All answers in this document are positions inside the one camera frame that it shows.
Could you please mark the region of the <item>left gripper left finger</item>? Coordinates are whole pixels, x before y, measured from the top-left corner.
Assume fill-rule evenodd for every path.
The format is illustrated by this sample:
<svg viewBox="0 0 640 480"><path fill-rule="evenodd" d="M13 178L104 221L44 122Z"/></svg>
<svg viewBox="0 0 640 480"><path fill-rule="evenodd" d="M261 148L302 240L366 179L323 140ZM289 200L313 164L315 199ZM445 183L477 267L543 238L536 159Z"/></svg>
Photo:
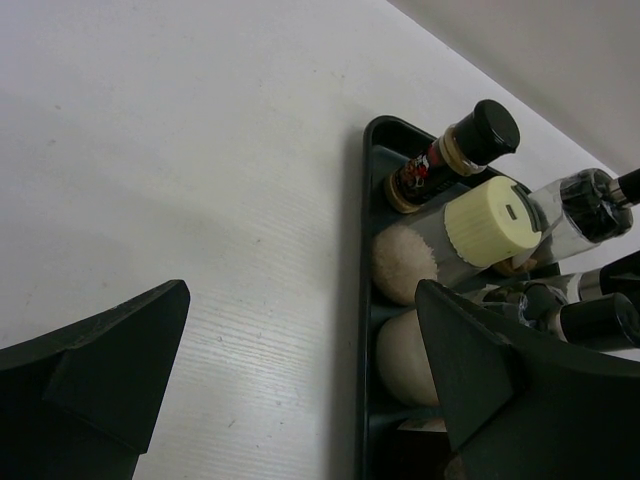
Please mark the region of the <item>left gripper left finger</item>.
<svg viewBox="0 0 640 480"><path fill-rule="evenodd" d="M170 280L1 351L4 479L130 479L150 446L190 292Z"/></svg>

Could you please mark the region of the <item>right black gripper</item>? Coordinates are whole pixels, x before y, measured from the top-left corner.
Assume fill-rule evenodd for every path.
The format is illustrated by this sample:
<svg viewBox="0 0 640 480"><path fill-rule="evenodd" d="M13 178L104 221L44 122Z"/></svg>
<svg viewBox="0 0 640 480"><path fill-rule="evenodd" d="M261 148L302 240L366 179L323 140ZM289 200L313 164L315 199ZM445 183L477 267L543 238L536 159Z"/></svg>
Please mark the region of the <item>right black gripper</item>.
<svg viewBox="0 0 640 480"><path fill-rule="evenodd" d="M617 206L635 206L640 202L640 169L609 182L608 193Z"/></svg>

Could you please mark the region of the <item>black top grinder bottle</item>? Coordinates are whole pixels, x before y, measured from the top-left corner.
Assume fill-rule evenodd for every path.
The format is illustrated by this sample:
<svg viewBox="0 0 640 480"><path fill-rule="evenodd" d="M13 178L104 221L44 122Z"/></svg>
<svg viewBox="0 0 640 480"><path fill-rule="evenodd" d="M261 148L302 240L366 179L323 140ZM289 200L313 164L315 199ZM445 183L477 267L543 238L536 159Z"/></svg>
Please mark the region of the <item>black top grinder bottle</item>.
<svg viewBox="0 0 640 480"><path fill-rule="evenodd" d="M574 288L529 281L508 286L488 284L463 298L543 333L562 337L550 327L549 317L557 309L580 299ZM377 338L376 364L387 391L410 407L440 405L415 310L386 321Z"/></svg>

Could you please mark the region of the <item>small brown spice bottle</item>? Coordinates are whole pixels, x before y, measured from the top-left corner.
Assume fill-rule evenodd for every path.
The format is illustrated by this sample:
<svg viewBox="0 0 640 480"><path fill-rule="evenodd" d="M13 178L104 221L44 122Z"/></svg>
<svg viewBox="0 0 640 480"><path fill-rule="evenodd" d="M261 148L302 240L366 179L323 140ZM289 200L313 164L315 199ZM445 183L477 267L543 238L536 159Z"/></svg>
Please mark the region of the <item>small brown spice bottle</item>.
<svg viewBox="0 0 640 480"><path fill-rule="evenodd" d="M387 176L386 199L397 212L414 213L460 180L515 153L520 140L511 113L499 102L483 99L425 150Z"/></svg>

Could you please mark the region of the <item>white cap dark spice jar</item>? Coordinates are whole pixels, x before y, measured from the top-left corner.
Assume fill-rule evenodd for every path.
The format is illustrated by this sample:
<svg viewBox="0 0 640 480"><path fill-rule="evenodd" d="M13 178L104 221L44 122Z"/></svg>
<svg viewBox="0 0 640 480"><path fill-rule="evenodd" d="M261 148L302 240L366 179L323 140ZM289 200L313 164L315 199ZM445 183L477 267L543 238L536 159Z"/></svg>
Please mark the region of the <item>white cap dark spice jar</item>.
<svg viewBox="0 0 640 480"><path fill-rule="evenodd" d="M429 419L407 419L398 426L397 430L410 432L447 433L444 419L440 417Z"/></svg>

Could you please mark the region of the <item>black cap pepper grinder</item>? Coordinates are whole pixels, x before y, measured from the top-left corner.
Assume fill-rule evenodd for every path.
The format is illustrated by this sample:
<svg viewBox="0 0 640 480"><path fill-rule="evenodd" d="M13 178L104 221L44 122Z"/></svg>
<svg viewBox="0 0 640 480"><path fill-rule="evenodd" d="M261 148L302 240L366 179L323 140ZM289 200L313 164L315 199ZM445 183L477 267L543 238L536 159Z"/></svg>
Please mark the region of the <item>black cap pepper grinder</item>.
<svg viewBox="0 0 640 480"><path fill-rule="evenodd" d="M534 306L547 301L536 328L601 352L639 346L639 253L598 269L534 279L525 291Z"/></svg>

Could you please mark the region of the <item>yellow cap seasoning shaker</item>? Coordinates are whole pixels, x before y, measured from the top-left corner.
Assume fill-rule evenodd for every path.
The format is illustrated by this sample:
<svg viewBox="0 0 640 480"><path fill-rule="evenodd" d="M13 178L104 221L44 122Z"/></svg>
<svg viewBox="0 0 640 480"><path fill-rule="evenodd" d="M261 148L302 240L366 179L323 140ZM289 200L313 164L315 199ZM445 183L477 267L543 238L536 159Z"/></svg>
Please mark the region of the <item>yellow cap seasoning shaker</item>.
<svg viewBox="0 0 640 480"><path fill-rule="evenodd" d="M502 260L536 249L541 239L540 216L526 191L506 176L495 176L377 233L372 282L387 299L408 306L420 281L453 288Z"/></svg>

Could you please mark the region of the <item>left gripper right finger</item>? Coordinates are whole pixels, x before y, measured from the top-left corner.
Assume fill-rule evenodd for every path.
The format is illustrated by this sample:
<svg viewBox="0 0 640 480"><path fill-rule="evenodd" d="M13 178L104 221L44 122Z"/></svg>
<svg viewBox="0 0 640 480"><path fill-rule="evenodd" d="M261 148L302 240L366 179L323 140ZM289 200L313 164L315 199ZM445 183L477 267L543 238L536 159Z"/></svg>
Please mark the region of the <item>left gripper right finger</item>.
<svg viewBox="0 0 640 480"><path fill-rule="evenodd" d="M468 478L638 478L638 363L545 336L435 281L419 282L415 304Z"/></svg>

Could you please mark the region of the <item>black rectangular tray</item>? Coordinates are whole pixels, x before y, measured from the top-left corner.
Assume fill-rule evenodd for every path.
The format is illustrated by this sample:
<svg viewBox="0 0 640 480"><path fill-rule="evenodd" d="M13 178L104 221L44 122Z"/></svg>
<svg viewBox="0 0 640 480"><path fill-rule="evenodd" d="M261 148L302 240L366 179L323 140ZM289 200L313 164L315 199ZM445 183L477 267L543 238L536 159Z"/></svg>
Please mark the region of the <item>black rectangular tray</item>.
<svg viewBox="0 0 640 480"><path fill-rule="evenodd" d="M427 455L442 458L444 441L460 453L471 479L559 479L568 464L562 430L544 415L544 391L562 344L486 310L433 281L418 289L427 313L420 328L444 382L443 405L406 407L384 391L374 343L382 325L402 313L373 295L371 244L376 228L396 219L380 184L433 136L394 116L379 116L363 134L360 307L357 387L358 479L391 478L391 440L407 419L442 416L446 434Z"/></svg>

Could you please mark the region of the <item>small dark cap bottle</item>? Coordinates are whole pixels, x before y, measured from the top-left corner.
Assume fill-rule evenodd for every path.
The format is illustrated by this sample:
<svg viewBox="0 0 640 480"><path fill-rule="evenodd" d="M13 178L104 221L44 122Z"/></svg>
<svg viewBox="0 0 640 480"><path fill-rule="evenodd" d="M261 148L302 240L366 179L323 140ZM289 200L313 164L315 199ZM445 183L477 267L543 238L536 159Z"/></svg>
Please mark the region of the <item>small dark cap bottle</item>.
<svg viewBox="0 0 640 480"><path fill-rule="evenodd" d="M590 168L558 179L529 194L542 237L539 245L493 265L505 277L532 272L626 234L634 206L617 206L608 193L614 179Z"/></svg>

